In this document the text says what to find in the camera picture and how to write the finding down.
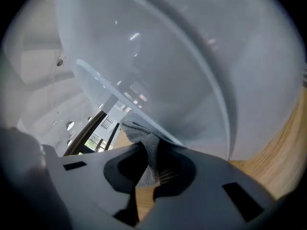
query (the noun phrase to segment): grey cloth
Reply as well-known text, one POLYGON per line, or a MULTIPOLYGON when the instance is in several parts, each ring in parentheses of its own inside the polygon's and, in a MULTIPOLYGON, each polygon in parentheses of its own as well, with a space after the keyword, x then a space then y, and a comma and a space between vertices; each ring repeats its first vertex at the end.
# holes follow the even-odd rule
MULTIPOLYGON (((141 142, 147 152, 148 166, 136 186, 144 187, 160 183, 161 178, 159 178, 157 170, 157 149, 159 142, 162 139, 170 144, 177 144, 161 135, 154 134, 151 130, 129 120, 122 122, 121 128, 132 143, 141 142)), ((168 178, 171 178, 170 173, 166 173, 165 175, 167 175, 168 178)))

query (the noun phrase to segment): rectangular slot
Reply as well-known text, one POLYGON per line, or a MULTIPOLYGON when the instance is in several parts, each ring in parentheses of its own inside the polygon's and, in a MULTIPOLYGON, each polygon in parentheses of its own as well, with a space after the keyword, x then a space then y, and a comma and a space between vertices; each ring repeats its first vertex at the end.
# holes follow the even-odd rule
POLYGON ((231 198, 242 217, 246 222, 253 220, 263 212, 261 208, 252 198, 244 191, 236 182, 223 185, 224 190, 231 198))
POLYGON ((63 165, 63 166, 64 166, 64 169, 65 169, 66 171, 70 171, 70 170, 74 170, 74 169, 83 167, 83 166, 85 166, 85 165, 86 165, 85 162, 80 161, 80 162, 76 162, 76 163, 65 164, 65 165, 63 165))

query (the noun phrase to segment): wooden floor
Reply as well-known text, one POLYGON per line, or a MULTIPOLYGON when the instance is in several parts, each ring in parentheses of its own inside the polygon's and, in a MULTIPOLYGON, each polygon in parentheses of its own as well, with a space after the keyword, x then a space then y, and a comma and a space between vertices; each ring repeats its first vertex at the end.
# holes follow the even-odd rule
MULTIPOLYGON (((121 132, 114 145, 131 144, 121 132)), ((302 89, 298 104, 283 130, 259 154, 248 161, 230 161, 234 166, 261 183, 275 197, 290 192, 305 168, 307 155, 307 90, 302 89)), ((139 217, 153 207, 155 186, 136 189, 139 217)))

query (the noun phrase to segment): circular opening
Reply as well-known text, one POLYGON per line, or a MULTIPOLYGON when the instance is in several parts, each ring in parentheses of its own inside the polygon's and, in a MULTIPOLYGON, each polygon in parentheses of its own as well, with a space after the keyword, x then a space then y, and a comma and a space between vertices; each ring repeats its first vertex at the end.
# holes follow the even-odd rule
POLYGON ((59 66, 61 66, 61 65, 63 65, 63 60, 62 60, 62 59, 58 59, 58 61, 57 61, 57 66, 59 67, 59 66))
POLYGON ((75 124, 75 122, 69 121, 69 122, 66 124, 67 130, 71 130, 71 128, 74 126, 74 124, 75 124))

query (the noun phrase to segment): white ceiling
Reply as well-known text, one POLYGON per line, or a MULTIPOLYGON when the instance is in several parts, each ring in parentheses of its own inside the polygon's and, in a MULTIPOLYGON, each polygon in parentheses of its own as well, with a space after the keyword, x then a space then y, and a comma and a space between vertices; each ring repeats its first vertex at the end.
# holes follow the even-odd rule
POLYGON ((33 135, 62 156, 67 140, 74 140, 99 109, 90 103, 67 64, 54 1, 29 1, 8 30, 2 50, 7 59, 2 72, 2 124, 33 135), (58 58, 63 60, 59 67, 58 58), (75 125, 67 131, 69 121, 75 125))

